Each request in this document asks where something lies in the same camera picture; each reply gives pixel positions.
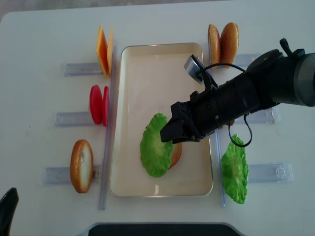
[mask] bread bun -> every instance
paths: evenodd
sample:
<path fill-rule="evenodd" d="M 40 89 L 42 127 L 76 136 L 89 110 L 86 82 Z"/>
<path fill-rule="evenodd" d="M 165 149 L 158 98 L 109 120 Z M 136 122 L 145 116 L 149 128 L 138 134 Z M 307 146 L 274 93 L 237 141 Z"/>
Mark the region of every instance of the bread bun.
<path fill-rule="evenodd" d="M 86 140 L 78 140 L 73 147 L 70 163 L 71 183 L 78 193 L 86 193 L 93 177 L 93 152 Z"/>
<path fill-rule="evenodd" d="M 221 34 L 221 62 L 232 64 L 237 54 L 239 44 L 239 32 L 237 24 L 228 23 Z"/>
<path fill-rule="evenodd" d="M 221 60 L 221 47 L 220 47 L 220 35 L 217 27 L 210 24 L 208 28 L 208 43 L 210 53 L 210 64 L 219 63 Z"/>
<path fill-rule="evenodd" d="M 177 143 L 173 145 L 173 150 L 171 153 L 171 166 L 169 167 L 169 169 L 174 166 L 179 158 L 181 158 L 181 154 L 182 154 L 182 143 Z"/>

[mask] black cable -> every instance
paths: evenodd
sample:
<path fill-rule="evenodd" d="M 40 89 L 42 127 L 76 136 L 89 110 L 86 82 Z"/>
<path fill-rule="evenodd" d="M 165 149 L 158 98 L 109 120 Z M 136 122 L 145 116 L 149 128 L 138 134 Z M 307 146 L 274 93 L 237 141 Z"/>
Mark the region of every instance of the black cable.
<path fill-rule="evenodd" d="M 238 146 L 238 147 L 240 147 L 240 148 L 244 148 L 244 147 L 247 147 L 251 142 L 252 142 L 252 130 L 251 130 L 251 128 L 250 128 L 250 126 L 248 125 L 248 123 L 247 123 L 247 121 L 246 121 L 246 116 L 248 116 L 248 114 L 245 114 L 244 115 L 244 121 L 245 121 L 245 124 L 247 125 L 247 127 L 248 127 L 248 130 L 250 131 L 250 133 L 251 133 L 251 139 L 249 140 L 249 142 L 248 143 L 246 143 L 246 144 L 238 144 L 237 142 L 235 142 L 234 140 L 233 140 L 233 138 L 232 138 L 232 136 L 231 136 L 231 133 L 230 133 L 230 122 L 228 123 L 228 134 L 229 134 L 229 136 L 230 136 L 230 139 L 231 139 L 231 141 L 232 141 L 232 143 L 234 143 L 236 146 Z"/>
<path fill-rule="evenodd" d="M 243 68 L 240 68 L 239 66 L 236 66 L 236 65 L 233 65 L 233 64 L 230 64 L 230 63 L 225 63 L 225 62 L 220 62 L 220 63 L 215 63 L 215 64 L 212 64 L 212 65 L 208 65 L 207 67 L 202 68 L 201 70 L 208 70 L 208 69 L 210 69 L 210 68 L 212 68 L 214 66 L 218 66 L 218 65 L 229 65 L 229 66 L 232 66 L 232 67 L 234 67 L 236 69 L 239 69 L 239 70 L 241 70 L 243 72 L 246 71 Z"/>

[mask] green lettuce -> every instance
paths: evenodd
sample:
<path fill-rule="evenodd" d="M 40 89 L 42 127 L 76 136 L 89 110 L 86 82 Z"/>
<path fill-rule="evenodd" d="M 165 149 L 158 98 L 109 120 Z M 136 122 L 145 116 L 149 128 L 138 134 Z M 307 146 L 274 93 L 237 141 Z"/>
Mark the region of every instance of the green lettuce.
<path fill-rule="evenodd" d="M 161 177 L 171 166 L 172 141 L 163 143 L 160 131 L 167 123 L 167 117 L 155 114 L 145 131 L 140 143 L 141 162 L 149 175 Z"/>
<path fill-rule="evenodd" d="M 244 142 L 233 135 L 233 140 L 243 145 Z M 244 204 L 247 195 L 248 164 L 244 147 L 238 147 L 230 142 L 221 160 L 222 182 L 227 195 L 235 202 Z"/>

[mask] white table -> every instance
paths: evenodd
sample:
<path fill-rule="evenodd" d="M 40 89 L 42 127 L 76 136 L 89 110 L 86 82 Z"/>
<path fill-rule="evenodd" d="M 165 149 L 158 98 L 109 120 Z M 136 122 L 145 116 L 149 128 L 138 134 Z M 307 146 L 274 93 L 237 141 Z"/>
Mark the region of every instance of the white table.
<path fill-rule="evenodd" d="M 293 50 L 315 52 L 314 8 L 314 1 L 216 1 L 6 15 L 0 24 L 0 195 L 13 186 L 20 195 L 11 234 L 78 235 L 111 222 L 224 222 L 246 235 L 312 235 L 312 108 L 281 105 L 281 122 L 252 125 L 248 162 L 290 161 L 295 180 L 251 184 L 244 205 L 228 198 L 227 208 L 221 208 L 215 159 L 214 188 L 207 197 L 117 198 L 109 192 L 105 211 L 97 209 L 99 184 L 81 195 L 71 185 L 44 186 L 40 168 L 68 166 L 72 146 L 82 138 L 90 141 L 95 163 L 101 163 L 104 129 L 48 126 L 52 112 L 86 111 L 91 86 L 109 83 L 102 76 L 65 78 L 60 66 L 97 61 L 99 24 L 106 35 L 114 24 L 119 55 L 129 45 L 196 42 L 207 62 L 210 23 L 219 31 L 228 22 L 238 24 L 239 53 L 280 49 L 282 37 Z M 217 78 L 230 79 L 231 71 Z M 243 126 L 234 131 L 247 137 Z"/>

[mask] gray floor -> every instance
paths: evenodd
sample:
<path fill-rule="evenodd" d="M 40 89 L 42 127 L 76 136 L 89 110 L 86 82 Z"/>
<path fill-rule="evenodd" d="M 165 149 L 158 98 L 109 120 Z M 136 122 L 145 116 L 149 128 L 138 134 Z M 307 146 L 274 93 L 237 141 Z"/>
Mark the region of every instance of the gray floor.
<path fill-rule="evenodd" d="M 0 21 L 6 13 L 11 11 L 53 10 L 195 1 L 207 0 L 0 0 Z"/>

